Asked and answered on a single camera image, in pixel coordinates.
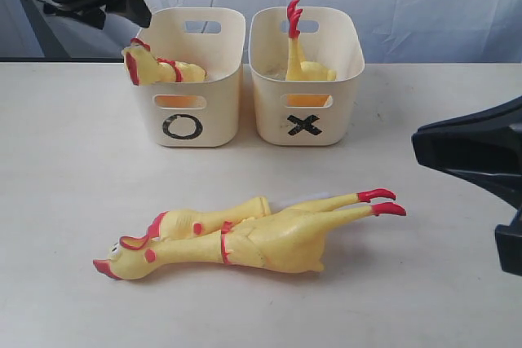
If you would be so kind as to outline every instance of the x symbol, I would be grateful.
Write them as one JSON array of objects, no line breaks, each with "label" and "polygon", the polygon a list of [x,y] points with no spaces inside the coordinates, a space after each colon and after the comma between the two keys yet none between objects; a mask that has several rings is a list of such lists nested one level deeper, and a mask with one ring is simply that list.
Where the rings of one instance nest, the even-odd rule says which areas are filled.
[{"label": "x symbol", "polygon": [[304,120],[301,120],[300,118],[297,118],[296,116],[290,114],[288,116],[288,120],[293,122],[294,124],[297,124],[294,128],[292,128],[288,132],[288,134],[290,136],[294,136],[295,134],[298,134],[302,130],[307,130],[314,136],[317,136],[318,134],[320,134],[322,132],[322,130],[320,130],[316,126],[312,125],[313,122],[319,120],[319,117],[316,115],[312,114],[312,115],[308,116],[307,118],[305,118]]}]

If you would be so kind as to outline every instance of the chicken beak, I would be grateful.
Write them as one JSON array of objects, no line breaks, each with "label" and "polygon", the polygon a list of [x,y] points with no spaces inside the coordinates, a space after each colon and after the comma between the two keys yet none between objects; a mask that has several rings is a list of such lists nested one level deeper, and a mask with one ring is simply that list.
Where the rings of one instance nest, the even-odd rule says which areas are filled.
[{"label": "chicken beak", "polygon": [[92,262],[99,273],[107,275],[111,279],[120,280],[119,277],[113,274],[111,271],[111,264],[108,260],[93,260]]}]

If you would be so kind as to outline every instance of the basket handle hole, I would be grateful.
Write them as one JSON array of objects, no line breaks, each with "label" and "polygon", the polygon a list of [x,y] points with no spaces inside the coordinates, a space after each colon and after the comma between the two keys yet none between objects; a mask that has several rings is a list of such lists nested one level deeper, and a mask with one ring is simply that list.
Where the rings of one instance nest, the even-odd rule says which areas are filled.
[{"label": "basket handle hole", "polygon": [[186,20],[185,33],[218,34],[221,33],[221,23],[215,20]]},{"label": "basket handle hole", "polygon": [[334,103],[328,94],[285,94],[281,100],[287,108],[329,108]]},{"label": "basket handle hole", "polygon": [[[290,24],[288,20],[281,22],[281,31],[283,33],[288,33],[289,27]],[[297,29],[301,33],[316,33],[319,30],[319,22],[316,20],[300,20]]]},{"label": "basket handle hole", "polygon": [[156,95],[154,103],[164,109],[203,109],[206,99],[200,95]]}]

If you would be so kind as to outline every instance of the white table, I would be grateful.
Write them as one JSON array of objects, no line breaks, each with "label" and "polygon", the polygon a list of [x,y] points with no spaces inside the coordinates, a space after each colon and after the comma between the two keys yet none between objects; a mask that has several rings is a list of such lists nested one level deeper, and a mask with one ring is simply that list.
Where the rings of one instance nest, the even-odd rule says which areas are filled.
[{"label": "white table", "polygon": [[[522,279],[501,271],[493,238],[515,211],[418,165],[410,142],[419,126],[518,96],[519,64],[370,64],[350,133],[329,148],[265,143],[248,94],[230,144],[160,147],[120,64],[0,75],[1,346],[520,345]],[[163,210],[375,187],[409,216],[333,232],[321,275],[187,265],[129,282],[91,263]]]}]

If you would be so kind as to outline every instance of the rubber chicken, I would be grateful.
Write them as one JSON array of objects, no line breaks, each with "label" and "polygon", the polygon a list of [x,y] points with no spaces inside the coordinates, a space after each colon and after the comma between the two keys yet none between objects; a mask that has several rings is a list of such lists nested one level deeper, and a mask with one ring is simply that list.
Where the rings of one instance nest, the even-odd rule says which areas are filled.
[{"label": "rubber chicken", "polygon": [[136,86],[173,81],[202,82],[206,71],[198,65],[156,58],[150,46],[138,38],[130,40],[130,46],[122,51],[123,61],[132,83]]},{"label": "rubber chicken", "polygon": [[337,73],[315,61],[307,61],[303,48],[299,42],[297,30],[299,18],[303,9],[296,10],[299,0],[293,0],[287,7],[286,16],[290,23],[288,29],[288,68],[286,70],[287,81],[334,81]]},{"label": "rubber chicken", "polygon": [[175,217],[173,223],[160,223],[159,231],[145,240],[123,236],[108,259],[93,263],[99,272],[116,280],[141,279],[161,266],[180,262],[242,265],[284,273],[320,272],[324,270],[321,257],[329,231],[370,215],[406,215],[391,202],[336,210],[369,203],[375,197],[396,198],[386,189],[375,189],[305,201],[275,214],[268,210],[264,197],[215,213],[166,213],[157,220]]}]

